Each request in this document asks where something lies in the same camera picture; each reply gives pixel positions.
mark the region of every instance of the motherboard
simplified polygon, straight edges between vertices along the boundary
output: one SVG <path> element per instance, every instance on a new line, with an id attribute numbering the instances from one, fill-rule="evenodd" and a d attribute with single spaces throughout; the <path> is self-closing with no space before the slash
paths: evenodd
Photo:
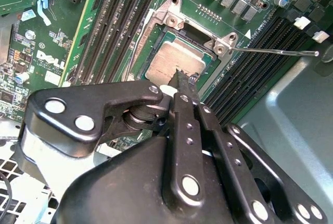
<path id="1" fill-rule="evenodd" d="M 237 122 L 298 58 L 232 48 L 307 50 L 332 41 L 332 14 L 333 0 L 0 0 L 0 114 L 21 122 L 36 90 L 162 85 L 178 69 L 221 125 Z"/>

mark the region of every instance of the black cable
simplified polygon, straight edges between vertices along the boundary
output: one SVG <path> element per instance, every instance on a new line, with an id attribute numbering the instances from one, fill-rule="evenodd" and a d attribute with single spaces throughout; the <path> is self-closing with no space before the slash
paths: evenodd
<path id="1" fill-rule="evenodd" d="M 7 193 L 8 193 L 8 201 L 6 204 L 6 207 L 4 209 L 4 211 L 2 212 L 2 214 L 0 215 L 0 222 L 3 220 L 3 218 L 5 217 L 10 205 L 11 205 L 11 201 L 12 201 L 12 190 L 11 190 L 11 186 L 10 186 L 10 182 L 8 181 L 7 177 L 0 172 L 0 177 L 4 180 L 6 187 L 7 187 Z"/>

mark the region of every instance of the black clamp tool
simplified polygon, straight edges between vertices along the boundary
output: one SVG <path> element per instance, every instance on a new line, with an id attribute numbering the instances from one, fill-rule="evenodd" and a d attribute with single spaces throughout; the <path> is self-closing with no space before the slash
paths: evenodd
<path id="1" fill-rule="evenodd" d="M 108 159 L 101 143 L 151 138 Z M 42 90 L 16 159 L 61 200 L 53 223 L 327 223 L 321 208 L 240 127 L 221 128 L 193 79 Z"/>

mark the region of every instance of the capacitor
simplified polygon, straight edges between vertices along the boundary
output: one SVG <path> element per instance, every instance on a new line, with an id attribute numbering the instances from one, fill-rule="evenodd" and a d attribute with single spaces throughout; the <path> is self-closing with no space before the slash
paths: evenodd
<path id="1" fill-rule="evenodd" d="M 25 38 L 27 38 L 28 40 L 35 40 L 36 39 L 36 34 L 32 30 L 27 30 L 25 32 Z"/>
<path id="2" fill-rule="evenodd" d="M 274 0 L 274 4 L 281 7 L 281 8 L 286 7 L 288 2 L 289 2 L 289 0 Z"/>
<path id="3" fill-rule="evenodd" d="M 26 81 L 29 80 L 29 74 L 27 72 L 23 72 L 22 74 L 18 74 L 15 78 L 14 81 L 19 84 L 22 85 L 24 84 Z"/>

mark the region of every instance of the black metal bracket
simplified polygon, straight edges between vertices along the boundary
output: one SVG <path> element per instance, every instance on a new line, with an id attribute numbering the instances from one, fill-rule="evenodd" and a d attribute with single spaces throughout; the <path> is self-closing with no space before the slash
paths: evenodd
<path id="1" fill-rule="evenodd" d="M 29 97 L 24 127 L 63 153 L 84 157 L 100 143 L 137 134 L 140 129 L 129 126 L 123 113 L 162 99 L 163 93 L 149 81 L 40 90 Z"/>

